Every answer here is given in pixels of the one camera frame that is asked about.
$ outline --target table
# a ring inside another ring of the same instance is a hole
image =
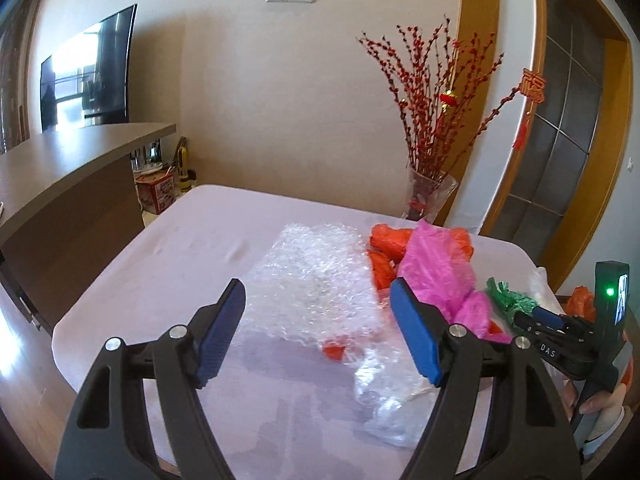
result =
[[[412,222],[248,190],[199,186],[163,212],[100,274],[53,333],[56,365],[78,391],[111,336],[127,344],[154,340],[217,301],[242,277],[286,224],[338,223],[368,236],[386,222]],[[535,265],[517,246],[472,235],[478,286],[496,276],[526,290]],[[145,381],[156,451],[172,453],[153,381]],[[256,336],[232,345],[220,375],[199,392],[204,412],[239,480],[397,479],[412,450],[380,442],[360,428],[353,370],[318,350]],[[490,390],[483,390],[461,466],[475,463]]]

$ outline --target wall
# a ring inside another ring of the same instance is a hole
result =
[[[178,123],[199,182],[402,211],[398,112],[355,38],[363,29],[392,34],[397,23],[428,32],[443,14],[457,23],[460,0],[43,0],[30,63],[32,135],[41,132],[42,61],[133,3],[131,119]]]
[[[483,117],[518,85],[522,69],[532,67],[535,32],[535,0],[500,0],[495,51],[504,52],[504,61],[491,79]],[[524,97],[517,95],[478,137],[446,226],[473,233],[482,227],[507,168],[524,105]]]

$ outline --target glass vase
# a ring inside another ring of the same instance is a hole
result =
[[[409,168],[407,210],[403,217],[414,221],[424,218],[432,224],[447,198],[457,187],[458,181],[443,171],[440,172],[438,181]]]

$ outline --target small screen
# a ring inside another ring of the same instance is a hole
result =
[[[616,307],[616,324],[618,324],[625,318],[626,284],[628,280],[628,274],[623,274],[618,280],[618,306]]]

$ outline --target television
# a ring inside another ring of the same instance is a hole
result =
[[[137,5],[92,25],[42,63],[42,131],[129,122],[129,51]]]

